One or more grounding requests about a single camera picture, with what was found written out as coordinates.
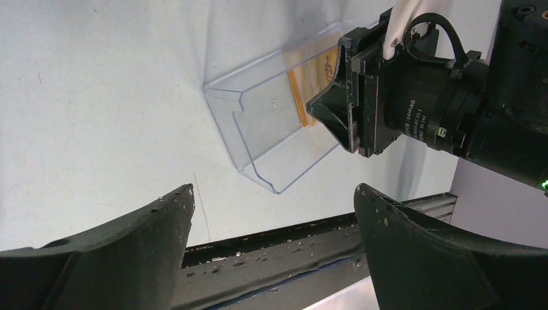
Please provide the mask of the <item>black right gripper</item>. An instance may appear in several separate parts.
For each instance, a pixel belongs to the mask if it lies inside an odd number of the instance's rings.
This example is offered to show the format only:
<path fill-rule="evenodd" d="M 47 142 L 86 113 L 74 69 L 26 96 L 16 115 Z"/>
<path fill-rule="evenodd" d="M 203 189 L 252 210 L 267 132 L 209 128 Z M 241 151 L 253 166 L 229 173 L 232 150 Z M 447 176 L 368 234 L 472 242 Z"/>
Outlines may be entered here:
<path fill-rule="evenodd" d="M 395 10 L 373 27 L 358 27 L 337 43 L 335 82 L 306 104 L 339 145 L 364 157 L 380 154 L 399 136 L 435 150 L 454 148 L 454 61 L 436 57 L 440 31 L 454 28 L 440 14 L 413 17 L 401 37 L 388 37 Z"/>

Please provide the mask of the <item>orange VIP card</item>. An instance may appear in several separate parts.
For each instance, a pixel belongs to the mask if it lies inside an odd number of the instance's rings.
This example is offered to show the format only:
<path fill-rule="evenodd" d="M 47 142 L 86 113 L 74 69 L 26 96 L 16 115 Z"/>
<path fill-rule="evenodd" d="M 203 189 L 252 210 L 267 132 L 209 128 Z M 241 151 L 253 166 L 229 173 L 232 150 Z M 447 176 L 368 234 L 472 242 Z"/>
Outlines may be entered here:
<path fill-rule="evenodd" d="M 332 81 L 337 66 L 337 42 L 341 36 L 340 31 L 323 34 L 282 53 L 303 127 L 317 123 L 306 112 L 306 104 Z"/>

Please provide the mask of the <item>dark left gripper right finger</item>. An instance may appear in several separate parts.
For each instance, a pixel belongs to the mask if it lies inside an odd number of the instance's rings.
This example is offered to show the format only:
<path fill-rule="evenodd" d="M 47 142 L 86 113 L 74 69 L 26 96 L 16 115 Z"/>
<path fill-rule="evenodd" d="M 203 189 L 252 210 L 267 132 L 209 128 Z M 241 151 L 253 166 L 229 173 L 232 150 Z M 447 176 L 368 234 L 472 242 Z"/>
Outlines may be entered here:
<path fill-rule="evenodd" d="M 354 192 L 381 309 L 546 309 L 547 250 L 481 236 L 396 202 Z"/>

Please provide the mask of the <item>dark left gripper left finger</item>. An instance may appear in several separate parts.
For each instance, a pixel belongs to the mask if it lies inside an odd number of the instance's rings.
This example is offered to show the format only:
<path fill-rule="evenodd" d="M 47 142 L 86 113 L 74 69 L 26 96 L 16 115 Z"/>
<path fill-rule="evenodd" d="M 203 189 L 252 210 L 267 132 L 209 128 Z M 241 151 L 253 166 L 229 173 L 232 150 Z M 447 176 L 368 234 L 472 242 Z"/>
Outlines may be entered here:
<path fill-rule="evenodd" d="M 1 253 L 2 309 L 169 309 L 195 210 L 183 185 L 40 248 Z"/>

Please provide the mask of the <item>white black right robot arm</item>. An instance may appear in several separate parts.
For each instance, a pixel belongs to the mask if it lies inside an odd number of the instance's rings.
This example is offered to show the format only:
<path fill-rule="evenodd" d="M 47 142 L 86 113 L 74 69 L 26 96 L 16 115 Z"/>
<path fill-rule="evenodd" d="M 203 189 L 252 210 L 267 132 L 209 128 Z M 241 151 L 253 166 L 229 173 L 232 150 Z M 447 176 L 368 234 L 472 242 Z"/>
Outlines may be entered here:
<path fill-rule="evenodd" d="M 547 190 L 547 2 L 502 1 L 491 56 L 465 50 L 444 1 L 398 1 L 338 40 L 306 104 L 348 152 L 399 136 Z"/>

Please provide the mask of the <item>clear plastic tray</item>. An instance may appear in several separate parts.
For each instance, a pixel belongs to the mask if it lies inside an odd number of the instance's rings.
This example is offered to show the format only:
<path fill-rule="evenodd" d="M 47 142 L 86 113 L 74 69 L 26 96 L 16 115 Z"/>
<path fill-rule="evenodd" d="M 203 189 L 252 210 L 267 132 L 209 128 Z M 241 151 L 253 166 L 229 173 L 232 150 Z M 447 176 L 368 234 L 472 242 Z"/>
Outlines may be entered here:
<path fill-rule="evenodd" d="M 325 127 L 303 127 L 282 53 L 323 34 L 336 21 L 204 87 L 204 96 L 236 170 L 281 194 L 338 145 Z"/>

